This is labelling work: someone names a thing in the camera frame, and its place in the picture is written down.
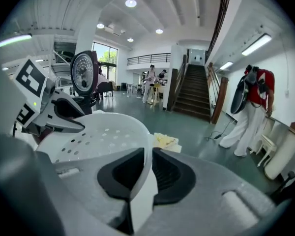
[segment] tree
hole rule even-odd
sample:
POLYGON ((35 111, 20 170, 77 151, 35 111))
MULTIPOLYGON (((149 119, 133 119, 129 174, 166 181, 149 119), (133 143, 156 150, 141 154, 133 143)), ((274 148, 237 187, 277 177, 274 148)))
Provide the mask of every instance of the tree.
POLYGON ((110 51, 110 55, 109 55, 109 51, 105 51, 104 52, 104 56, 100 57, 98 59, 99 62, 106 62, 106 63, 112 63, 112 64, 116 64, 117 63, 117 51, 110 51))

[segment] white cylinder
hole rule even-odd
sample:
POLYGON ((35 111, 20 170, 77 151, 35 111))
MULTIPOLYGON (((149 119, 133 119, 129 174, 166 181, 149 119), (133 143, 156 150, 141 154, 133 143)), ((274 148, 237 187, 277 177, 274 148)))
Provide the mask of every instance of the white cylinder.
POLYGON ((295 134, 288 131, 282 145, 265 167, 265 175, 269 179, 275 179, 290 161, 295 153, 295 134))

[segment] person in red shirt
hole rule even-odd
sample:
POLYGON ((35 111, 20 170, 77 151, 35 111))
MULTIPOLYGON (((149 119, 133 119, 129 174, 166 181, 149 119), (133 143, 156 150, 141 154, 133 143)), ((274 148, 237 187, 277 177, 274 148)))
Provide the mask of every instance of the person in red shirt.
POLYGON ((255 69, 257 70, 258 83, 249 87, 247 102, 240 112, 237 125, 219 143, 221 147, 229 148, 239 140, 234 154, 241 157, 247 155, 248 146, 256 137, 260 136, 262 131, 260 127, 265 116, 271 116, 274 102, 274 74, 265 69, 257 67, 255 69))

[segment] person in white clothes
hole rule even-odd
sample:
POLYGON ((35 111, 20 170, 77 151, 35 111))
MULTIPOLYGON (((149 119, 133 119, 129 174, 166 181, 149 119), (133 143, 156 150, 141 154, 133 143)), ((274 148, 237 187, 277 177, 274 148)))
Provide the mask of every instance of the person in white clothes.
POLYGON ((272 114, 274 74, 268 70, 257 68, 257 81, 265 84, 265 92, 260 93, 257 84, 250 87, 246 105, 240 112, 237 125, 232 132, 225 136, 219 143, 221 147, 229 148, 239 140, 237 148, 234 151, 236 156, 245 157, 247 155, 246 150, 248 146, 262 133, 261 126, 266 114, 268 117, 272 114))
POLYGON ((146 76, 146 80, 147 80, 147 83, 146 83, 146 86, 145 86, 145 91, 144 91, 144 95, 143 95, 143 103, 146 103, 147 100, 148 100, 148 93, 149 91, 151 90, 151 84, 154 84, 155 81, 159 81, 158 77, 155 75, 155 71, 154 71, 154 65, 151 65, 149 67, 149 72, 147 72, 147 76, 146 76))

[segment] window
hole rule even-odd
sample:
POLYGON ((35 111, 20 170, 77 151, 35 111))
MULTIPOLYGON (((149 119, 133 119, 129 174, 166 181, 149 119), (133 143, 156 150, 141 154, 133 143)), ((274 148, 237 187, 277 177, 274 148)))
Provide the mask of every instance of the window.
POLYGON ((93 42, 92 50, 96 51, 97 59, 99 62, 105 62, 109 64, 102 65, 102 74, 110 81, 116 83, 116 64, 118 50, 107 46, 93 42))

